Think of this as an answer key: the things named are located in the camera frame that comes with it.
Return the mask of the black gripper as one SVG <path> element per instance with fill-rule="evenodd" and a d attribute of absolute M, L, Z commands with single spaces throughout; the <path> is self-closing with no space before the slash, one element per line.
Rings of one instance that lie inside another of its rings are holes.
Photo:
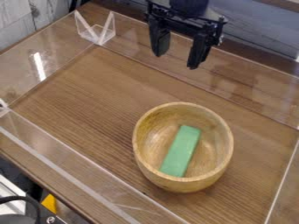
<path fill-rule="evenodd" d="M 223 37 L 223 26 L 229 22 L 211 7 L 210 0 L 146 0 L 150 39 L 154 55 L 163 56 L 170 49 L 171 32 L 169 27 L 194 37 L 187 67 L 197 69 L 207 59 L 211 43 L 218 45 Z"/>

